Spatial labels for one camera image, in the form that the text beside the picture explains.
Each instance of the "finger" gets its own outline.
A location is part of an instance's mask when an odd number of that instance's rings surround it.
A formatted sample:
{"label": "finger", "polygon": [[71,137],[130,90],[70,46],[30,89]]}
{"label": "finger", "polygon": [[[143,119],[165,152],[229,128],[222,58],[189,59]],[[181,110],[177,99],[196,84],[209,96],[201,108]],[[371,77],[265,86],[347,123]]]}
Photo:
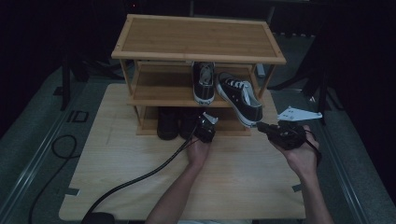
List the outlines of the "finger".
{"label": "finger", "polygon": [[305,129],[306,140],[308,140],[308,141],[316,141],[314,135],[311,133],[311,129],[309,128],[309,126],[308,125],[304,125],[303,127]]}

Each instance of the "black shoe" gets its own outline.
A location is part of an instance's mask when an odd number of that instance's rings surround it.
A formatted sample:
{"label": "black shoe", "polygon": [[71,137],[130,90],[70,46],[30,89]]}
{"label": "black shoe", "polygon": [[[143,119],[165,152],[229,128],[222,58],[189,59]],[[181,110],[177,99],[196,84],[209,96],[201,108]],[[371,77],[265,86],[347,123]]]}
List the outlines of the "black shoe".
{"label": "black shoe", "polygon": [[255,127],[262,119],[262,104],[256,99],[248,81],[239,80],[228,73],[216,78],[216,88],[221,97],[228,101],[237,117],[248,128]]}
{"label": "black shoe", "polygon": [[172,140],[177,137],[177,107],[158,107],[157,134],[162,140]]}
{"label": "black shoe", "polygon": [[180,109],[180,136],[188,139],[195,126],[197,125],[198,118],[205,112],[203,107],[181,107]]}
{"label": "black shoe", "polygon": [[192,88],[194,100],[199,105],[210,105],[215,99],[214,63],[193,63]]}

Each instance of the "shoe rack top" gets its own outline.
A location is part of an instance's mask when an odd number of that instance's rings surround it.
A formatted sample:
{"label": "shoe rack top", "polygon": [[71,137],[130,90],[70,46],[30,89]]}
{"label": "shoe rack top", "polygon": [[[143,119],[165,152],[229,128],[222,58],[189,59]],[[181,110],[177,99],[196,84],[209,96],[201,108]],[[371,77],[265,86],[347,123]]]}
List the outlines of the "shoe rack top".
{"label": "shoe rack top", "polygon": [[265,21],[127,16],[115,59],[284,64]]}

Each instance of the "hand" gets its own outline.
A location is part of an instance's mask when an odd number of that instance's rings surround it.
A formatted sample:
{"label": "hand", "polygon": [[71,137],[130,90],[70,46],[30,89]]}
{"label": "hand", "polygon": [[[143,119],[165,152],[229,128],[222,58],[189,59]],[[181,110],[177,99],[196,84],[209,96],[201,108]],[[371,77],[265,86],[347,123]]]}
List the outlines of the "hand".
{"label": "hand", "polygon": [[207,155],[209,154],[209,149],[210,143],[203,143],[194,136],[191,139],[189,148],[187,149],[189,166],[201,169],[205,164]]}
{"label": "hand", "polygon": [[[309,131],[305,133],[306,139],[318,148],[319,143],[314,139],[312,133],[310,133],[309,127],[305,125],[304,129]],[[308,175],[316,174],[317,156],[315,154],[315,150],[307,143],[304,143],[299,148],[292,150],[285,150],[273,142],[271,142],[271,144],[285,156],[290,168],[297,174],[297,176],[304,178]]]}

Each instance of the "wooden table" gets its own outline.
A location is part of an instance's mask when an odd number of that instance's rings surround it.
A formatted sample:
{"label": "wooden table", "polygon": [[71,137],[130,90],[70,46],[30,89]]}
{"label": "wooden table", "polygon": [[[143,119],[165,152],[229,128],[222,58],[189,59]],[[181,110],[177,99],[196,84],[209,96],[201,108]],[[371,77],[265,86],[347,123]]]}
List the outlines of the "wooden table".
{"label": "wooden table", "polygon": [[[82,220],[89,207],[108,190],[157,168],[183,143],[178,137],[160,140],[136,135],[136,114],[127,105],[128,89],[111,84],[106,90],[83,149],[59,216]],[[263,120],[276,123],[271,94],[262,97]],[[116,219],[145,219],[164,191],[178,177],[187,158],[185,151],[158,174],[104,200],[95,211]],[[205,168],[198,176],[184,219],[304,218],[304,203],[297,175],[266,136],[215,136]]]}

